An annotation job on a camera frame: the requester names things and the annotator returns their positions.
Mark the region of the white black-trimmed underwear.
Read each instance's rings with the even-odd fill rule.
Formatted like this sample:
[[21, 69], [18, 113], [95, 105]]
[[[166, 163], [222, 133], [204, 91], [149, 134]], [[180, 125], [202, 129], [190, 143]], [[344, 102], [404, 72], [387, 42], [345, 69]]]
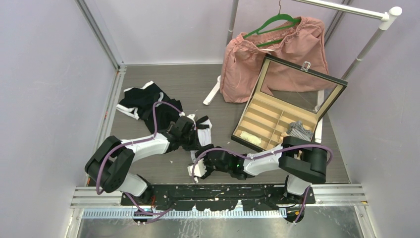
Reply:
[[197, 159], [196, 153], [205, 146], [212, 144], [211, 129], [212, 123], [208, 116], [204, 116], [196, 121], [196, 133], [199, 142], [198, 150], [191, 151], [192, 162]]

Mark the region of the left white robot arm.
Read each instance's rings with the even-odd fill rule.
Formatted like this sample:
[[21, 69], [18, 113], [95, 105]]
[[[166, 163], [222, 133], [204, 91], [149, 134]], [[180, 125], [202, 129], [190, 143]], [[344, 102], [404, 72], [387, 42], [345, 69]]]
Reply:
[[196, 116], [181, 116], [171, 122], [168, 129], [156, 135], [134, 140], [119, 140], [109, 136], [85, 165], [85, 172], [106, 193], [121, 191], [130, 193], [141, 205], [152, 199], [152, 186], [140, 175], [129, 173], [131, 165], [140, 159], [166, 154], [182, 147], [198, 150], [200, 143], [194, 130]]

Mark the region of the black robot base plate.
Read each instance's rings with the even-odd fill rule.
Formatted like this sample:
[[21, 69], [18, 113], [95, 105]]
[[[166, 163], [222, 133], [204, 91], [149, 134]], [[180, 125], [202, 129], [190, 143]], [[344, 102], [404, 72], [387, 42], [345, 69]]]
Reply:
[[123, 195], [121, 205], [155, 205], [163, 211], [231, 211], [241, 204], [245, 211], [271, 211], [299, 207], [303, 201], [300, 196], [286, 193], [283, 184], [155, 184], [134, 201]]

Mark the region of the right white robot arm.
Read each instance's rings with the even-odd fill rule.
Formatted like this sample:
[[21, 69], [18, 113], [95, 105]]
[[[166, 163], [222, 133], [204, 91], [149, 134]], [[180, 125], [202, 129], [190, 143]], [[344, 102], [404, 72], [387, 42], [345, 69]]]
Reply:
[[195, 182], [214, 171], [227, 173], [238, 180], [275, 170], [286, 171], [289, 175], [283, 197], [287, 202], [295, 203], [311, 185], [326, 182], [326, 170], [333, 152], [319, 143], [286, 136], [281, 144], [259, 153], [239, 154], [211, 144], [195, 156], [195, 162], [188, 168]]

